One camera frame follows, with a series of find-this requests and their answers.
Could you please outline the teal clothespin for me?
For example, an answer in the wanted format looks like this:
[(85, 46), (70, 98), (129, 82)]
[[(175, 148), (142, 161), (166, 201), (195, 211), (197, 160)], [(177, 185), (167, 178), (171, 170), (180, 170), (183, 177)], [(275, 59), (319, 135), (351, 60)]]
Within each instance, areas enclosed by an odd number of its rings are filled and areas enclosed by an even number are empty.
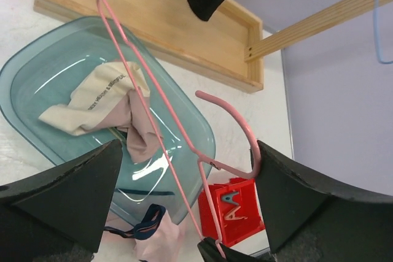
[(239, 203), (234, 200), (234, 197), (239, 195), (239, 191), (233, 191), (230, 193), (223, 194), (220, 199), (222, 202), (232, 204), (234, 206), (239, 206)]

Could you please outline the blue wire hanger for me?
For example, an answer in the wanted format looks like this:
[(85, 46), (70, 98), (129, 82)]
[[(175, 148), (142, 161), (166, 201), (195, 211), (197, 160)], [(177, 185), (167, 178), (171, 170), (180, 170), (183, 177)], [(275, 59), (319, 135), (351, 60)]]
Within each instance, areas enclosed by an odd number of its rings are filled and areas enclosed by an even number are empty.
[(383, 51), (381, 48), (381, 41), (379, 36), (378, 9), (379, 9), (379, 0), (374, 0), (372, 17), (373, 17), (373, 37), (374, 37), (376, 59), (379, 62), (379, 64), (388, 65), (388, 64), (392, 64), (393, 61), (386, 60), (383, 57)]

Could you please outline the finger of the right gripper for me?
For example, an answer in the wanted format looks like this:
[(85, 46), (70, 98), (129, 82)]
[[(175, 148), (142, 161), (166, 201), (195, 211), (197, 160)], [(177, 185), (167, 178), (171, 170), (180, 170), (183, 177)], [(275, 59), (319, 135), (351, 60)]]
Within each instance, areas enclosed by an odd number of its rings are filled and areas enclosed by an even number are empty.
[(200, 255), (204, 262), (258, 262), (273, 261), (273, 257), (269, 253), (265, 253), (258, 257), (243, 254), (236, 250), (230, 249), (224, 245), (220, 245), (224, 251), (224, 257), (216, 246), (216, 241), (211, 237), (206, 237), (197, 245)]

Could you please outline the beige pink underwear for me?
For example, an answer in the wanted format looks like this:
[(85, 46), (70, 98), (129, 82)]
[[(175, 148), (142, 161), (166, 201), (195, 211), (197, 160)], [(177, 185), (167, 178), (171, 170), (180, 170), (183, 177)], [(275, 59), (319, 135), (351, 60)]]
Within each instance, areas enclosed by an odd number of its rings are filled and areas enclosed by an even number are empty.
[(149, 160), (163, 138), (145, 109), (150, 89), (141, 68), (128, 61), (103, 63), (71, 93), (67, 105), (49, 107), (39, 119), (73, 136), (116, 128), (126, 134), (126, 148), (135, 163)]

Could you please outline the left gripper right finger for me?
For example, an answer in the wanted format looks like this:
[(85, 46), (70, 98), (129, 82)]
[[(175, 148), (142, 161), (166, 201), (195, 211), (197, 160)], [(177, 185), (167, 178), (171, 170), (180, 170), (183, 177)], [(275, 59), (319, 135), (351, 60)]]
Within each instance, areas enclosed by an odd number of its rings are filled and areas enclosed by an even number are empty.
[(340, 182), (259, 142), (255, 178), (276, 261), (392, 261), (392, 196)]

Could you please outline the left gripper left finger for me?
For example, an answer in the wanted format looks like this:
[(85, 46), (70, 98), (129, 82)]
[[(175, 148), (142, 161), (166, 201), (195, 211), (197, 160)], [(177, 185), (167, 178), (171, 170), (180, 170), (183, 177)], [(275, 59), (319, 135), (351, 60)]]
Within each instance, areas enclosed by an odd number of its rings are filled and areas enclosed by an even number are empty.
[(122, 163), (113, 140), (46, 171), (1, 185), (1, 261), (91, 261)]

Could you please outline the pink underwear navy trim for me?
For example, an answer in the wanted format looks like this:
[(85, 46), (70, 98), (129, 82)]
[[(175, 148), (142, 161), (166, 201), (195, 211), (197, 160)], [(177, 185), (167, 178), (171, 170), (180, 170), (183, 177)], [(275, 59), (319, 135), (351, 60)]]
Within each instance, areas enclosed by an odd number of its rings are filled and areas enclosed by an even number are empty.
[(184, 233), (174, 224), (167, 209), (159, 204), (149, 206), (144, 218), (129, 231), (106, 226), (105, 231), (135, 241), (139, 261), (176, 261)]

